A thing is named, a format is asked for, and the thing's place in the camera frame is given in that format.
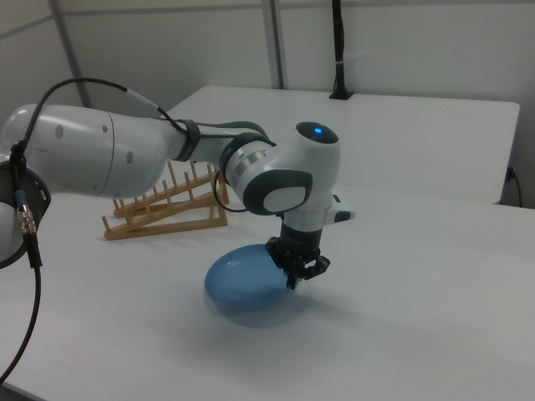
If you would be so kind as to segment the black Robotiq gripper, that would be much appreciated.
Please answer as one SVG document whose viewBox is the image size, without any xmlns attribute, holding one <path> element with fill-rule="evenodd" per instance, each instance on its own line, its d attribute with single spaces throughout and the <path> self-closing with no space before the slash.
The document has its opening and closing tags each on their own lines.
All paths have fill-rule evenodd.
<svg viewBox="0 0 535 401">
<path fill-rule="evenodd" d="M 320 241 L 323 230 L 298 231 L 286 224 L 281 225 L 279 237 L 271 237 L 267 251 L 276 266 L 287 277 L 286 287 L 295 289 L 300 280 L 310 280 L 327 271 L 330 260 L 320 255 Z M 306 261 L 314 261 L 306 266 Z"/>
</svg>

